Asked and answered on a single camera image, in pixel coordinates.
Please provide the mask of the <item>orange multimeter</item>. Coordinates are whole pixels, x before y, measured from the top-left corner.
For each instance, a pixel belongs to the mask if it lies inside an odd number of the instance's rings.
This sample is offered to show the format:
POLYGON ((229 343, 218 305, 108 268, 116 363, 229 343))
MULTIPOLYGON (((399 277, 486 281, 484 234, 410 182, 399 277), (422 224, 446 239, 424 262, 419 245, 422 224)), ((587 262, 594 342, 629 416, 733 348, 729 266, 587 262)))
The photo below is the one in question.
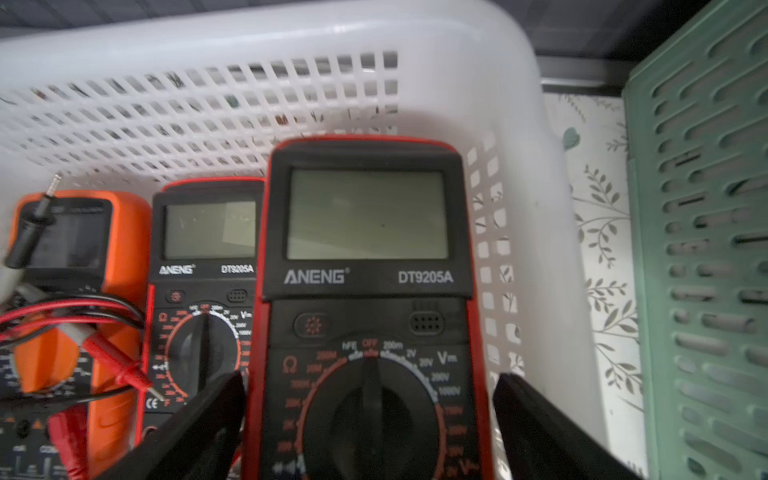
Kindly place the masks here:
POLYGON ((93 479, 133 445, 151 208, 54 177, 1 256, 1 475, 93 479))

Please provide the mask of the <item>red multimeter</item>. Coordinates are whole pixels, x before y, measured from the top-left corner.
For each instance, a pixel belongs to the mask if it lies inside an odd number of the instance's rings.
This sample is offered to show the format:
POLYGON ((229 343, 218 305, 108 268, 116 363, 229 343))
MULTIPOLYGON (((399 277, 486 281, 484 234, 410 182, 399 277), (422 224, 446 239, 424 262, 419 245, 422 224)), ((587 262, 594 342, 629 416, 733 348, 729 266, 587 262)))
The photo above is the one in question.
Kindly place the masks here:
POLYGON ((492 477, 464 179, 433 140, 272 151, 244 478, 492 477))
POLYGON ((142 442, 217 378, 248 373, 262 177, 172 182, 152 199, 141 395, 142 442))

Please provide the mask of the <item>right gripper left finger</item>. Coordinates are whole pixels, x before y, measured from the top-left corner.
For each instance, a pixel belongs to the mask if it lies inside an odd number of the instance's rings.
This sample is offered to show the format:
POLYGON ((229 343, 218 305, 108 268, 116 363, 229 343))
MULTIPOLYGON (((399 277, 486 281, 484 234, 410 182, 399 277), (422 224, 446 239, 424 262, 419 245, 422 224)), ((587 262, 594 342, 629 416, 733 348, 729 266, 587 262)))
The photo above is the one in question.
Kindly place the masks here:
POLYGON ((245 406, 242 374, 222 376, 99 477, 225 479, 239 445, 245 406))

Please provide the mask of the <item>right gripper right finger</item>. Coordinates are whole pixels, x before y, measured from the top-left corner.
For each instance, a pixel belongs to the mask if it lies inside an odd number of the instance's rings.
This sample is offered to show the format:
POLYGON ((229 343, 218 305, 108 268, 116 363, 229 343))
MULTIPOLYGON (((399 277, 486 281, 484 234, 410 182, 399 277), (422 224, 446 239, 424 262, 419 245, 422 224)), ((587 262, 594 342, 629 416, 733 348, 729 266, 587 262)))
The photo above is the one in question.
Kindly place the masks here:
POLYGON ((492 400, 514 480, 638 477, 523 377, 502 374, 492 400))

